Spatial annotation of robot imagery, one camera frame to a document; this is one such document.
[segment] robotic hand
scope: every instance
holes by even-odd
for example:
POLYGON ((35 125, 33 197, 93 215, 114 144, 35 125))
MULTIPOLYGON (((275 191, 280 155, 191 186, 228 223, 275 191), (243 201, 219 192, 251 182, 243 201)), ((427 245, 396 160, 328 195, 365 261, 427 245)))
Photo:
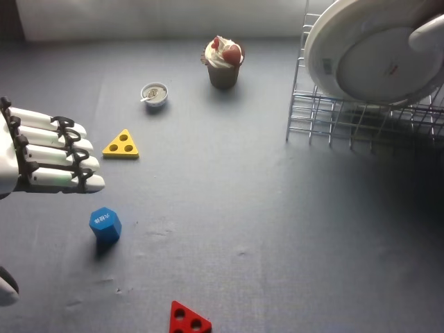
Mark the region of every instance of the robotic hand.
MULTIPOLYGON (((65 117, 11 107, 0 99, 0 199, 11 192, 93 193, 105 187, 86 131, 65 117)), ((19 288, 0 266, 0 306, 18 300, 19 288)))

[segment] gray tablecloth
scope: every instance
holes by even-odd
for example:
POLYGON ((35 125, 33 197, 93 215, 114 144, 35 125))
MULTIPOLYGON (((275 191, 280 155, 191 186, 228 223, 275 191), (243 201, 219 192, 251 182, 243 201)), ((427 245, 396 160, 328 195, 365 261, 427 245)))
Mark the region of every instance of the gray tablecloth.
POLYGON ((124 128, 140 159, 101 160, 93 195, 0 201, 0 262, 21 300, 0 332, 168 332, 172 300, 214 333, 442 332, 440 169, 285 130, 297 45, 247 41, 218 92, 205 41, 4 46, 0 94, 75 119, 96 155, 124 128), (160 81, 158 113, 140 89, 160 81), (89 215, 117 212, 96 251, 89 215))

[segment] dish rack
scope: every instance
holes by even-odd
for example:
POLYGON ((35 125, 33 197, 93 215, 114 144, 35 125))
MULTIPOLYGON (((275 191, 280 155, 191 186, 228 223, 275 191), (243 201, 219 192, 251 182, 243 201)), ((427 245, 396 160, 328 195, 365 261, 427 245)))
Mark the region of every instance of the dish rack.
POLYGON ((367 143, 371 151, 377 145, 443 148, 443 86, 415 105, 396 106, 334 99, 314 84, 305 67, 304 50, 311 28, 326 9, 317 2, 307 0, 305 6, 286 140, 291 132, 298 132, 308 134, 309 143, 313 135, 326 137, 329 145, 333 139, 347 139, 350 149, 356 142, 367 143))

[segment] blue hexagonal block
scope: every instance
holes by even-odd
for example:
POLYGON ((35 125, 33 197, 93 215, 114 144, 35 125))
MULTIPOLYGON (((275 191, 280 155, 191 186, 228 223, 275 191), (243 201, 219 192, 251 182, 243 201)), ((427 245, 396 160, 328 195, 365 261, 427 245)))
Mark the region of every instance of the blue hexagonal block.
POLYGON ((97 241, 113 243, 120 238, 122 224, 117 214, 107 207, 91 213, 89 226, 97 237, 97 241))

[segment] white backdrop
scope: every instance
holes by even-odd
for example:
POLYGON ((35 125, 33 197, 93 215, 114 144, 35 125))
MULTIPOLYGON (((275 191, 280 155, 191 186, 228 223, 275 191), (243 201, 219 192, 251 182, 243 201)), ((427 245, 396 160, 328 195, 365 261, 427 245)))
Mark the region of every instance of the white backdrop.
MULTIPOLYGON (((326 8, 332 0, 311 0, 326 8)), ((305 0, 17 0, 27 40, 299 35, 305 0)))

